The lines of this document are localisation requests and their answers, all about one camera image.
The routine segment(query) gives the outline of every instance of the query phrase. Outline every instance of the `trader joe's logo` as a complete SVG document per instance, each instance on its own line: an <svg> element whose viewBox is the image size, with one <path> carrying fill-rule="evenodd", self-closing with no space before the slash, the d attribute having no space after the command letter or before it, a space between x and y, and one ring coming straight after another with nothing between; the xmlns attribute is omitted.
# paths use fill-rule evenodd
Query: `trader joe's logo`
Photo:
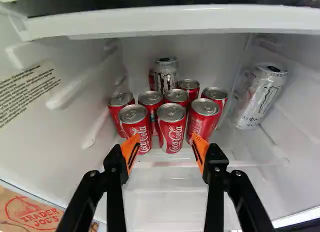
<svg viewBox="0 0 320 232"><path fill-rule="evenodd" d="M59 224L63 211L37 203L25 196L15 196L5 204L8 219L40 230L52 231Z"/></svg>

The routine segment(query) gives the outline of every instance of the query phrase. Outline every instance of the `monster energy can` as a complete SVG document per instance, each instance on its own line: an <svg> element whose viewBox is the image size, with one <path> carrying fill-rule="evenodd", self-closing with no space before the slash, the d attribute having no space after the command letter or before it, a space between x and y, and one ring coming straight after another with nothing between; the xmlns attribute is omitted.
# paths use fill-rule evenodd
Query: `monster energy can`
<svg viewBox="0 0 320 232"><path fill-rule="evenodd" d="M178 60L174 57L158 58L154 63L154 87L155 90L165 94L177 87Z"/></svg>
<svg viewBox="0 0 320 232"><path fill-rule="evenodd" d="M281 93L288 71L272 63L260 63L244 73L244 80L235 89L237 105L232 121L241 130L254 128Z"/></svg>

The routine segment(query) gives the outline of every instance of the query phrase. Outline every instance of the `metal can top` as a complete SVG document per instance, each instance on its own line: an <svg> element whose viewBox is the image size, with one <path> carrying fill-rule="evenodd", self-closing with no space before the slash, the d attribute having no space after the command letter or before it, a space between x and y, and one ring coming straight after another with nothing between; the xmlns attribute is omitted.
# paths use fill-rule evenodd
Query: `metal can top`
<svg viewBox="0 0 320 232"><path fill-rule="evenodd" d="M164 97L171 102L184 102L189 99L189 94L183 89L173 88L168 90Z"/></svg>
<svg viewBox="0 0 320 232"><path fill-rule="evenodd" d="M155 64L157 66L176 66L178 62L177 57L172 56L172 57L162 57L162 58L157 58L155 61Z"/></svg>
<svg viewBox="0 0 320 232"><path fill-rule="evenodd" d="M178 85L180 88L185 90L192 90L200 87L200 84L198 81L193 79L188 79L188 78L179 80Z"/></svg>
<svg viewBox="0 0 320 232"><path fill-rule="evenodd" d="M128 104L130 101L132 101L134 98L133 94L131 92L125 92L125 93L118 93L115 96L112 96L109 99L108 105L109 106L124 106Z"/></svg>
<svg viewBox="0 0 320 232"><path fill-rule="evenodd" d="M159 103L160 101L162 101L162 99L163 99L163 95L161 93L159 93L158 91L151 91L151 90L140 94L138 97L138 101L141 104L147 105L147 106L153 106Z"/></svg>
<svg viewBox="0 0 320 232"><path fill-rule="evenodd" d="M156 115L165 122L178 122L186 116L186 109L178 103L165 103L161 105Z"/></svg>
<svg viewBox="0 0 320 232"><path fill-rule="evenodd" d="M283 69L282 66L274 63L259 63L255 67L259 71L266 72L271 76L284 77L288 75L288 71L286 69Z"/></svg>
<svg viewBox="0 0 320 232"><path fill-rule="evenodd" d="M202 93L212 100L223 100L228 97L228 92L218 87L207 87Z"/></svg>
<svg viewBox="0 0 320 232"><path fill-rule="evenodd" d="M219 105L208 98L197 98L191 103L192 109L202 116L214 116L219 113Z"/></svg>
<svg viewBox="0 0 320 232"><path fill-rule="evenodd" d="M135 124L142 121L148 114L146 107L141 104L131 104L119 112L119 120L125 124Z"/></svg>

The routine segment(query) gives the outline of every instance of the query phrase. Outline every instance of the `soda can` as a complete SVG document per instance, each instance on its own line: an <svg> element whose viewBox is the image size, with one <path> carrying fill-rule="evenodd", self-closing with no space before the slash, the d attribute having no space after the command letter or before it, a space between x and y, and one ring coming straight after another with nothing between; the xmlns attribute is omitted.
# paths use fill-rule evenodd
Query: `soda can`
<svg viewBox="0 0 320 232"><path fill-rule="evenodd" d="M186 141L190 144L192 133L209 141L219 121L219 105L208 98L197 98L191 103L186 127Z"/></svg>
<svg viewBox="0 0 320 232"><path fill-rule="evenodd" d="M125 134L120 126L118 117L119 111L125 106L132 105L134 103L135 99L131 92L119 93L115 96L112 96L108 101L108 109L112 117L113 124L118 132L118 135L122 138L125 138Z"/></svg>
<svg viewBox="0 0 320 232"><path fill-rule="evenodd" d="M168 154L181 150L186 129L186 108L177 103L165 103L156 111L161 134L159 147Z"/></svg>
<svg viewBox="0 0 320 232"><path fill-rule="evenodd" d="M187 108L189 105L188 92L180 88L170 89L164 95L164 103L177 103Z"/></svg>
<svg viewBox="0 0 320 232"><path fill-rule="evenodd" d="M155 71L153 70L153 68L149 69L149 87L151 91L156 90L155 89Z"/></svg>
<svg viewBox="0 0 320 232"><path fill-rule="evenodd" d="M159 134L157 109L164 103L163 95L158 91L146 91L139 95L138 103L146 107L150 115L152 136Z"/></svg>
<svg viewBox="0 0 320 232"><path fill-rule="evenodd" d="M260 63L246 72L245 82L235 91L238 101L231 116L238 129L252 129L261 123L283 90L287 75L286 69L273 63Z"/></svg>
<svg viewBox="0 0 320 232"><path fill-rule="evenodd" d="M159 58L154 63L154 88L161 94L177 87L178 60L176 57Z"/></svg>
<svg viewBox="0 0 320 232"><path fill-rule="evenodd" d="M178 88L187 91L190 103L195 99L198 99L200 84L193 79L182 79L178 81Z"/></svg>
<svg viewBox="0 0 320 232"><path fill-rule="evenodd" d="M120 125L126 139L140 135L139 155L149 152L152 148L152 136L149 113L146 107L141 104L131 104L119 112Z"/></svg>
<svg viewBox="0 0 320 232"><path fill-rule="evenodd" d="M210 99L216 102L219 105L219 119L224 112L224 108L226 107L226 103L228 100L228 92L225 89L217 88L217 87L207 87L202 91L201 98Z"/></svg>

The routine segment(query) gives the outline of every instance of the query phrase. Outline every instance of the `red can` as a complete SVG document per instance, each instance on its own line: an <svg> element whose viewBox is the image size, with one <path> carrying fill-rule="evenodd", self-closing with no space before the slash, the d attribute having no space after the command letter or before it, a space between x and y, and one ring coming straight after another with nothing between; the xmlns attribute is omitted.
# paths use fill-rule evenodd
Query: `red can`
<svg viewBox="0 0 320 232"><path fill-rule="evenodd" d="M207 87L202 91L201 98L210 99L219 105L220 112L218 116L220 119L222 113L224 112L224 108L228 100L228 92L225 89L221 89L217 87Z"/></svg>
<svg viewBox="0 0 320 232"><path fill-rule="evenodd" d="M135 134L140 135L139 155L149 152L152 148L152 136L149 113L141 104L131 104L119 112L120 125L127 139Z"/></svg>
<svg viewBox="0 0 320 232"><path fill-rule="evenodd" d="M209 141L219 121L219 105L208 98L197 98L191 104L186 128L186 141L190 144L192 133Z"/></svg>
<svg viewBox="0 0 320 232"><path fill-rule="evenodd" d="M155 90L155 71L153 68L149 69L149 87L151 91Z"/></svg>
<svg viewBox="0 0 320 232"><path fill-rule="evenodd" d="M187 108L189 105L188 92L180 88L170 89L164 95L164 103L176 103Z"/></svg>
<svg viewBox="0 0 320 232"><path fill-rule="evenodd" d="M123 129L120 126L119 122L119 111L127 105L132 105L135 103L134 96L131 92L119 93L115 96L112 96L108 101L109 113L112 117L114 126L118 132L118 135L122 138L125 138Z"/></svg>
<svg viewBox="0 0 320 232"><path fill-rule="evenodd" d="M156 111L161 130L159 147L168 154L181 150L186 129L186 108L177 103L165 103Z"/></svg>
<svg viewBox="0 0 320 232"><path fill-rule="evenodd" d="M158 91L146 91L139 95L138 103L146 107L150 115L152 136L157 136L160 132L158 124L157 109L164 103L163 95Z"/></svg>
<svg viewBox="0 0 320 232"><path fill-rule="evenodd" d="M193 79L182 79L178 81L178 87L184 91L187 91L190 103L195 99L198 99L200 84Z"/></svg>

